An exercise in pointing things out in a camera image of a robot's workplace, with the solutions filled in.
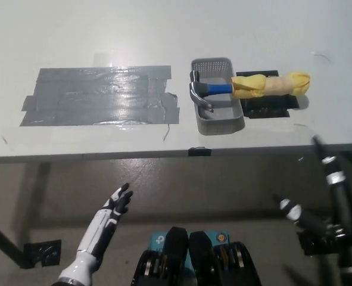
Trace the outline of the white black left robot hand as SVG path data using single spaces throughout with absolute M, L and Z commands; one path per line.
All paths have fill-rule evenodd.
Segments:
M 129 184 L 125 183 L 108 198 L 90 222 L 74 261 L 60 273 L 54 285 L 92 285 L 92 276 L 101 266 L 117 225 L 128 211 L 132 195 Z

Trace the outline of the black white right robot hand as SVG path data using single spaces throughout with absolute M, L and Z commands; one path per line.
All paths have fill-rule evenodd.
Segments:
M 344 276 L 352 276 L 352 194 L 347 177 L 335 155 L 329 154 L 319 136 L 312 138 L 323 167 L 332 204 L 332 216 L 323 220 L 284 195 L 273 200 L 285 217 L 302 229 L 298 239 L 307 256 L 337 254 Z

